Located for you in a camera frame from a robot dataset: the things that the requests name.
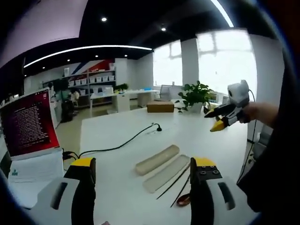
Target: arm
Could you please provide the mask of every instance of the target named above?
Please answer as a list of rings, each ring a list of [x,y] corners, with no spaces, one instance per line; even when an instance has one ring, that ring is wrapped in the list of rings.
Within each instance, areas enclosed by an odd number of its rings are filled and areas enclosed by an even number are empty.
[[[250,117],[250,120],[259,120],[263,124],[274,128],[275,119],[278,114],[277,106],[268,103],[250,102],[243,108],[243,111]]]

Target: chopstick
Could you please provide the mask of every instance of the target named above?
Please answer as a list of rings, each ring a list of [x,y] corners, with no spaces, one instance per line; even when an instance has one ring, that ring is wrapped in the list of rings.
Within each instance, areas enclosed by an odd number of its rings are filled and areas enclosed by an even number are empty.
[[[181,191],[179,192],[179,194],[178,194],[177,197],[175,198],[175,201],[172,203],[172,205],[170,206],[170,208],[174,205],[174,203],[176,202],[176,200],[178,199],[178,197],[181,195],[181,193],[182,193],[184,187],[185,187],[185,186],[187,185],[187,183],[188,183],[188,179],[189,179],[190,176],[191,176],[191,175],[188,176],[187,181],[186,181],[185,184],[183,185]]]
[[[179,179],[180,177],[182,177],[182,175],[188,170],[188,168],[190,167],[190,163],[187,165],[187,167],[182,171],[182,173],[179,175],[178,178],[176,178],[176,180],[157,198],[159,199],[161,196],[163,196]]]

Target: window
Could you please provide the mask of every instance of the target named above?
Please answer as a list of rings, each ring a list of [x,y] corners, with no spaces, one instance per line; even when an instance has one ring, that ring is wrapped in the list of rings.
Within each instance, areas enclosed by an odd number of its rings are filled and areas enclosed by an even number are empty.
[[[197,35],[199,80],[215,92],[246,80],[256,97],[257,71],[246,30],[221,30]]]
[[[161,46],[153,54],[153,86],[182,86],[180,40]]]

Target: green plant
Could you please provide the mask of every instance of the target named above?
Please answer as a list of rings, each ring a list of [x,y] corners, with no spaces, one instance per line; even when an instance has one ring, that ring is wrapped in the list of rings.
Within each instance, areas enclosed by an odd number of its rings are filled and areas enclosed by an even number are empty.
[[[114,87],[114,90],[127,90],[128,89],[128,84],[124,83],[124,84],[120,84],[120,85],[116,85]]]
[[[203,103],[206,102],[209,104],[209,99],[211,98],[210,92],[213,91],[212,89],[208,88],[208,85],[200,83],[197,81],[197,84],[186,84],[182,88],[183,92],[179,92],[178,95],[183,99],[183,104],[185,107],[178,108],[179,112],[181,110],[188,110],[188,107],[192,107],[195,103]]]

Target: monitor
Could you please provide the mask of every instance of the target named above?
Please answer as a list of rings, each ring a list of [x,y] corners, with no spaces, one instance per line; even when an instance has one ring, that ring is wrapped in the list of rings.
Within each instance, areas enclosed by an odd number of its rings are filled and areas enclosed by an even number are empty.
[[[11,157],[59,147],[48,88],[4,105],[0,109],[0,117]]]

